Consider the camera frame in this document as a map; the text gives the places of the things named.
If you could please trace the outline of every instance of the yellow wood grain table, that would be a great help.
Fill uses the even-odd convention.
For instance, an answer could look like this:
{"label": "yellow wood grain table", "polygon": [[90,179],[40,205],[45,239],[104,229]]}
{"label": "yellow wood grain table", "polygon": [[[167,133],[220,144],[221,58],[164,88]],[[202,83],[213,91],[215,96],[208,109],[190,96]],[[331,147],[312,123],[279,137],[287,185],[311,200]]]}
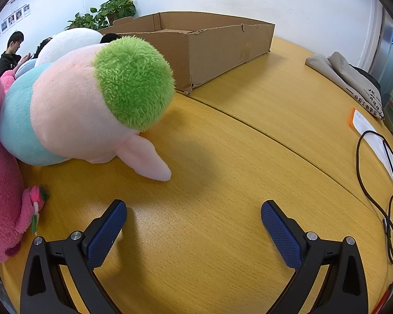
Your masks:
{"label": "yellow wood grain table", "polygon": [[[267,199],[323,239],[354,237],[369,309],[376,305],[393,275],[383,229],[334,179],[259,131],[180,94],[144,136],[170,166],[169,182],[141,177],[117,158],[95,165],[21,164],[25,183],[42,183],[50,194],[38,229],[48,241],[84,230],[113,199],[126,202],[127,224],[95,270],[123,313],[264,314],[293,273],[260,220]],[[17,308],[33,238],[24,235],[20,253],[0,265]],[[311,308],[318,286],[302,313]]]}
{"label": "yellow wood grain table", "polygon": [[[285,145],[374,209],[356,176],[359,134],[348,126],[356,108],[393,149],[383,124],[329,79],[304,65],[312,52],[274,37],[271,52],[195,89],[191,97],[224,111]],[[388,209],[393,181],[370,147],[360,149],[369,193]]]}

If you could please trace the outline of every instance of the pink stuffed animal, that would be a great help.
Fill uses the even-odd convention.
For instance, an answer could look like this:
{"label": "pink stuffed animal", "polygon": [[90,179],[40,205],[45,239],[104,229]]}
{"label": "pink stuffed animal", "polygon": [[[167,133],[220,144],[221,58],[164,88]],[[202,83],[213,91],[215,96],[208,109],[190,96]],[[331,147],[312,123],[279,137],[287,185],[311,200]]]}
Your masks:
{"label": "pink stuffed animal", "polygon": [[[4,97],[0,79],[0,109]],[[0,143],[0,263],[20,250],[22,234],[43,204],[40,187],[24,190],[16,158]]]}
{"label": "pink stuffed animal", "polygon": [[2,81],[3,88],[5,89],[5,93],[11,87],[11,85],[15,82],[15,72],[14,70],[9,70],[3,73],[2,77],[0,78]]}

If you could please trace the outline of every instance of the metal screw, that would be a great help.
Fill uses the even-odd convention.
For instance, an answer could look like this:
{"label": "metal screw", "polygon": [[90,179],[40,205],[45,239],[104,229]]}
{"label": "metal screw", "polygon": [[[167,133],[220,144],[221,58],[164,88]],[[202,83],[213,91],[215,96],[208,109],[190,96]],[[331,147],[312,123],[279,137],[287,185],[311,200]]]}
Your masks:
{"label": "metal screw", "polygon": [[348,244],[350,244],[350,245],[354,245],[356,243],[355,239],[353,237],[350,237],[350,236],[346,237],[346,242]]}
{"label": "metal screw", "polygon": [[42,243],[42,237],[36,237],[34,239],[34,244],[35,245],[40,245]]}
{"label": "metal screw", "polygon": [[318,239],[318,236],[315,232],[308,232],[307,238],[311,241],[315,241],[316,239]]}
{"label": "metal screw", "polygon": [[82,233],[81,232],[73,232],[70,235],[70,238],[74,241],[77,241],[78,239],[80,239],[82,237]]}

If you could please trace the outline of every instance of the light blue plush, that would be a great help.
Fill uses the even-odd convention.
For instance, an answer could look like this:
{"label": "light blue plush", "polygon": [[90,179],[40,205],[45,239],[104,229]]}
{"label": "light blue plush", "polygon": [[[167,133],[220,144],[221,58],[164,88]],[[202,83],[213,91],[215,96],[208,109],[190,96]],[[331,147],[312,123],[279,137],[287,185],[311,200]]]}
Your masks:
{"label": "light blue plush", "polygon": [[16,71],[15,79],[18,79],[22,74],[25,74],[26,72],[32,70],[35,67],[36,62],[37,59],[31,59],[27,62],[24,62],[21,67],[19,67],[18,71]]}
{"label": "light blue plush", "polygon": [[46,166],[67,160],[41,145],[30,119],[32,86],[50,65],[35,67],[15,80],[0,112],[0,141],[12,155],[29,165]]}

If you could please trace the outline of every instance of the white paper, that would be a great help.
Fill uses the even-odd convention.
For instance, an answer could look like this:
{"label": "white paper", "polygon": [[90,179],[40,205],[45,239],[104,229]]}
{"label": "white paper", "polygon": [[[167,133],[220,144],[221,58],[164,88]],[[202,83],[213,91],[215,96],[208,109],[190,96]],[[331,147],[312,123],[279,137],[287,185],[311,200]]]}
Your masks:
{"label": "white paper", "polygon": [[[355,129],[362,135],[365,131],[374,131],[377,132],[371,123],[358,111],[355,110],[355,114],[353,115],[353,126]],[[365,135],[364,139],[367,141],[371,149],[375,152],[379,160],[384,164],[385,168],[387,169],[388,173],[391,176],[393,181],[393,175],[391,171],[390,162],[388,161],[387,154],[385,152],[383,140],[381,137],[373,133],[368,133]],[[390,149],[387,147],[388,155],[390,157],[392,168],[393,168],[393,154],[391,153]]]}

